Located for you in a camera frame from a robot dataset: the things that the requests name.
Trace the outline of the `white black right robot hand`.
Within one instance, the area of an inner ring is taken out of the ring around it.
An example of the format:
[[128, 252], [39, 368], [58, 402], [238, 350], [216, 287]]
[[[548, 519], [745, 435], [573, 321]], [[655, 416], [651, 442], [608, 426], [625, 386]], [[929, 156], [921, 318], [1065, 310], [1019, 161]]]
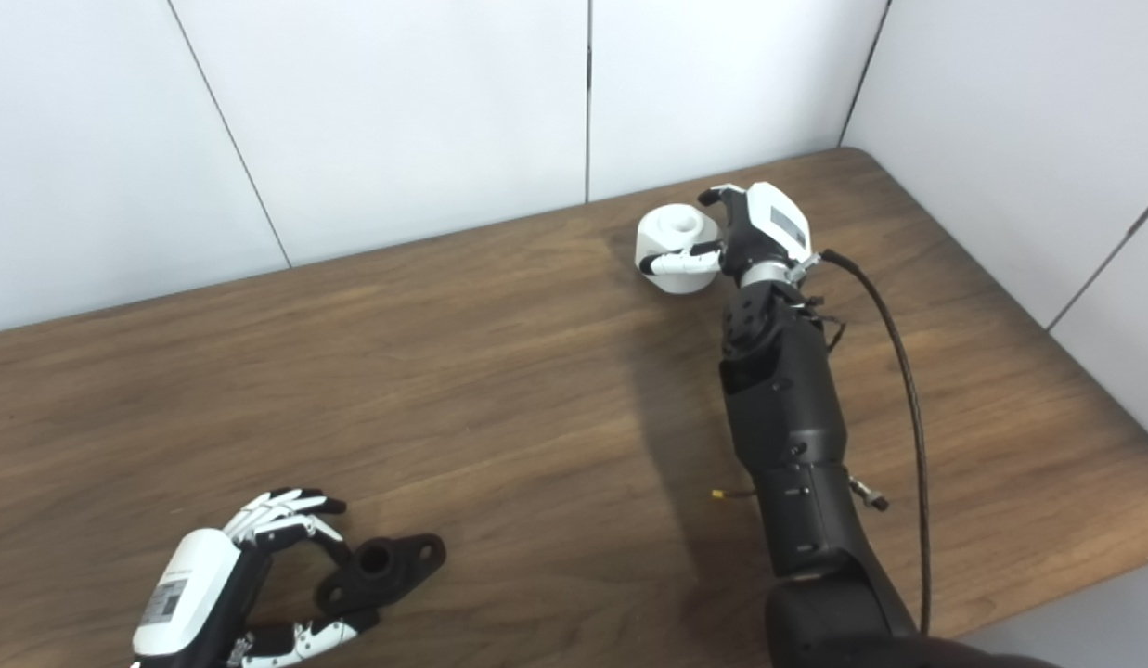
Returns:
[[798, 285], [819, 263], [806, 215], [776, 186], [711, 186], [697, 201], [641, 217], [636, 267], [664, 292], [698, 292], [714, 275]]

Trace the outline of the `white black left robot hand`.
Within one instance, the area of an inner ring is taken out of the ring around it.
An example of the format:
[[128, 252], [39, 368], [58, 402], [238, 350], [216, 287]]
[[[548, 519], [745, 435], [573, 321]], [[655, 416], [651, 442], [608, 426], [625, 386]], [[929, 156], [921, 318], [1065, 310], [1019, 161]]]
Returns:
[[344, 502], [318, 489], [276, 489], [255, 497], [222, 528], [179, 542], [132, 638], [134, 667], [290, 667], [325, 654], [379, 624], [375, 608], [342, 616], [250, 627], [277, 551], [315, 542], [338, 565], [350, 550], [321, 520]]

